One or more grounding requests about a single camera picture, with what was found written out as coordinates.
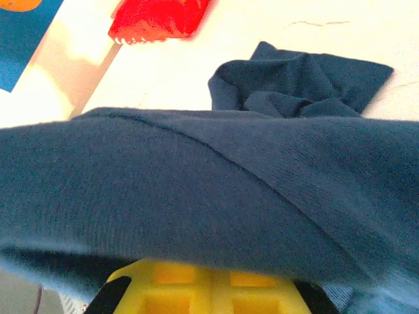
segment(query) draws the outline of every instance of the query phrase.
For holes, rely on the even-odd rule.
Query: red object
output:
[[[210,0],[125,0],[108,34],[117,43],[190,37]]]

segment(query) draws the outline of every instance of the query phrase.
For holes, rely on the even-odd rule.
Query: yellow plastic toy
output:
[[[41,2],[42,0],[0,0],[0,9],[26,12],[36,9]]]
[[[293,282],[140,260],[114,272],[86,314],[311,314]]]

